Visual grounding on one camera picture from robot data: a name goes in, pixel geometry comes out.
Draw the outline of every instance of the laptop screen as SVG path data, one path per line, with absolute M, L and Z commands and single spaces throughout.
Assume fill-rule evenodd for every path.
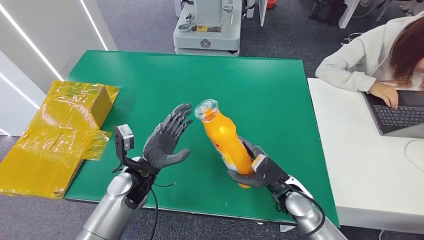
M 424 108 L 424 91 L 405 91 L 398 90 L 399 103 L 407 107 Z

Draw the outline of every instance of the gray sweatshirt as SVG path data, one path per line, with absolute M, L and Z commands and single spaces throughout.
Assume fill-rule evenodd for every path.
M 392 45 L 406 26 L 422 17 L 424 11 L 367 31 L 326 57 L 316 69 L 316 77 L 342 89 L 363 92 L 368 92 L 375 81 L 393 80 L 388 64 Z

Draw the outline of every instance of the brown hair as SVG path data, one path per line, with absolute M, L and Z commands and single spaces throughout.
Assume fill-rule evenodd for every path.
M 424 17 L 409 24 L 390 50 L 389 65 L 394 80 L 409 79 L 424 58 Z

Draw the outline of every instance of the bottle cap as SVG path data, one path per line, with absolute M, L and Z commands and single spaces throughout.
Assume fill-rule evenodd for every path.
M 194 116 L 202 122 L 209 122 L 218 113 L 218 102 L 214 99 L 206 99 L 194 109 Z

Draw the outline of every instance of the green mat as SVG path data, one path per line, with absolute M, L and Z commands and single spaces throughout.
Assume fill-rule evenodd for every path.
M 128 124 L 140 156 L 147 137 L 180 103 L 195 107 L 205 99 L 219 102 L 237 133 L 264 151 L 314 196 L 328 218 L 339 225 L 326 163 L 301 60 L 257 57 L 218 57 L 160 53 L 87 51 L 68 81 L 120 87 L 102 130 Z M 266 189 L 243 189 L 227 175 L 219 154 L 194 123 L 176 150 L 191 155 L 160 171 L 153 186 L 162 209 L 249 218 L 292 221 L 275 210 Z M 110 140 L 100 161 L 86 161 L 65 198 L 99 201 L 116 173 L 119 160 Z M 150 197 L 147 206 L 154 206 Z

